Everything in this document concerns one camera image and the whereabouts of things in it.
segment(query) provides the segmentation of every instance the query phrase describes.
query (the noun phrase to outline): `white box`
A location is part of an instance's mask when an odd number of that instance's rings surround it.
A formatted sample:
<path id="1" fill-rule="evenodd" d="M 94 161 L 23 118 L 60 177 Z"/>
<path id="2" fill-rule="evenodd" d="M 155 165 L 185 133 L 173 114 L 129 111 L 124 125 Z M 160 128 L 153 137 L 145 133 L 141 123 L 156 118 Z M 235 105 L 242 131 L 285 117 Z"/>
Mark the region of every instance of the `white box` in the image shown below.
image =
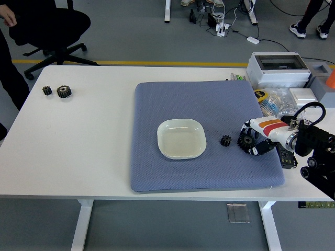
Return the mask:
<path id="1" fill-rule="evenodd" d="M 310 70 L 297 52 L 253 52 L 247 74 L 254 89 L 303 88 Z"/>
<path id="2" fill-rule="evenodd" d="M 303 106 L 309 102 L 317 101 L 310 88 L 290 88 L 289 90 L 298 106 Z"/>

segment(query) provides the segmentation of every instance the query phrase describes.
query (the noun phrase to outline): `blue mat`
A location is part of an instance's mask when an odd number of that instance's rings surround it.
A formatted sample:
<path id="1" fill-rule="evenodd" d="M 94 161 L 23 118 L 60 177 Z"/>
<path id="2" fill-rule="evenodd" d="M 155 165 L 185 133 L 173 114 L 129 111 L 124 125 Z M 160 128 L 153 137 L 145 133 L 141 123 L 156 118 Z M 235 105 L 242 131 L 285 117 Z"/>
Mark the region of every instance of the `blue mat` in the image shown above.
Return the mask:
<path id="1" fill-rule="evenodd" d="M 135 90 L 131 188 L 136 191 L 259 188 L 285 181 L 276 150 L 262 156 L 237 145 L 244 122 L 262 117 L 247 81 L 141 83 Z M 204 128 L 207 147 L 193 159 L 165 157 L 157 128 L 169 119 L 189 118 Z M 229 135 L 229 147 L 220 144 Z"/>

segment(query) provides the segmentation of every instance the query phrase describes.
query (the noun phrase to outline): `sneaker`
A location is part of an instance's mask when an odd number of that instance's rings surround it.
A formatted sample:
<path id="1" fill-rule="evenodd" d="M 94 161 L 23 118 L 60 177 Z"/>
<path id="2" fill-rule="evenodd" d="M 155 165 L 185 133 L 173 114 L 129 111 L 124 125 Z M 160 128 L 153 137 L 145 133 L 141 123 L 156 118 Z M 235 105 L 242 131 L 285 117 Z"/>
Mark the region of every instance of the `sneaker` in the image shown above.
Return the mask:
<path id="1" fill-rule="evenodd" d="M 180 2 L 180 5 L 181 6 L 188 6 L 190 3 L 194 3 L 195 2 L 195 0 L 182 0 L 181 2 Z"/>
<path id="2" fill-rule="evenodd" d="M 304 39 L 306 37 L 306 30 L 301 30 L 299 28 L 299 22 L 295 25 L 292 24 L 289 27 L 289 30 L 294 33 L 299 39 Z"/>
<path id="3" fill-rule="evenodd" d="M 219 7 L 219 8 L 224 7 L 224 3 L 222 2 L 222 0 L 206 0 L 206 2 L 210 4 L 214 4 L 214 6 Z"/>
<path id="4" fill-rule="evenodd" d="M 322 26 L 319 25 L 318 28 L 316 28 L 316 35 L 319 37 L 319 39 L 326 40 L 328 37 L 329 30 L 325 30 L 322 32 Z"/>

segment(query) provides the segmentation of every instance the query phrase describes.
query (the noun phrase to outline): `black gear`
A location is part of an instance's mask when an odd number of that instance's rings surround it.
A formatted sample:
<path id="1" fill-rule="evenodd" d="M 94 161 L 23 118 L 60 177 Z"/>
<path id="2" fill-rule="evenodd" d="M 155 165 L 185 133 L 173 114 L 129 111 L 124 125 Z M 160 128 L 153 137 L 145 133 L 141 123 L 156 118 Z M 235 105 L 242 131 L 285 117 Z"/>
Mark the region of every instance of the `black gear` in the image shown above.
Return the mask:
<path id="1" fill-rule="evenodd" d="M 72 92 L 67 85 L 62 85 L 57 88 L 57 94 L 60 98 L 67 98 L 72 94 Z"/>
<path id="2" fill-rule="evenodd" d="M 52 94 L 52 90 L 51 90 L 50 86 L 45 86 L 45 87 L 42 88 L 42 90 L 43 90 L 44 94 L 47 95 L 47 96 Z"/>
<path id="3" fill-rule="evenodd" d="M 253 136 L 247 135 L 245 133 L 239 136 L 237 140 L 237 144 L 241 149 L 243 149 L 246 153 L 249 153 L 249 149 L 252 149 L 256 146 L 256 142 Z"/>
<path id="4" fill-rule="evenodd" d="M 231 142 L 231 137 L 228 135 L 222 136 L 222 139 L 220 141 L 220 144 L 223 146 L 229 146 Z"/>

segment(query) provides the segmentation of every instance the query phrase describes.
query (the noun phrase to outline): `person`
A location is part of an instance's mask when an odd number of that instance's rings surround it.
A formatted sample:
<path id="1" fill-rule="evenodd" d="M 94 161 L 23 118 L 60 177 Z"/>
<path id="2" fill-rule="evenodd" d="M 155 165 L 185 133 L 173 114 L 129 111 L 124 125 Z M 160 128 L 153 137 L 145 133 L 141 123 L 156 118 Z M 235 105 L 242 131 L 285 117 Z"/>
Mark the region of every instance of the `person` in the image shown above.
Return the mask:
<path id="1" fill-rule="evenodd" d="M 4 24 L 8 27 L 13 27 L 17 24 L 15 14 L 2 0 L 0 0 L 0 16 L 5 19 Z M 1 30 L 0 55 L 0 82 L 4 90 L 8 92 L 16 108 L 20 110 L 29 95 L 29 86 L 12 63 L 8 44 Z M 6 127 L 0 123 L 0 141 L 6 135 Z"/>
<path id="2" fill-rule="evenodd" d="M 190 3 L 194 3 L 195 0 L 182 0 L 180 2 L 180 5 L 181 6 L 188 6 Z M 216 7 L 223 7 L 224 6 L 224 3 L 222 2 L 222 0 L 206 0 L 206 2 L 210 3 L 210 4 L 214 4 L 214 6 Z"/>
<path id="3" fill-rule="evenodd" d="M 316 13 L 319 12 L 322 3 L 323 0 L 310 0 L 303 18 L 297 24 L 292 24 L 289 27 L 289 30 L 292 33 L 294 33 L 298 38 L 304 39 L 306 37 L 306 28 L 310 23 L 310 21 L 312 20 L 312 18 L 316 15 Z M 316 29 L 316 34 L 318 38 L 322 40 L 327 39 L 330 27 L 334 21 L 335 21 L 335 3 L 334 4 L 331 3 L 329 6 L 328 17 L 326 21 L 323 23 L 323 25 L 319 25 Z"/>

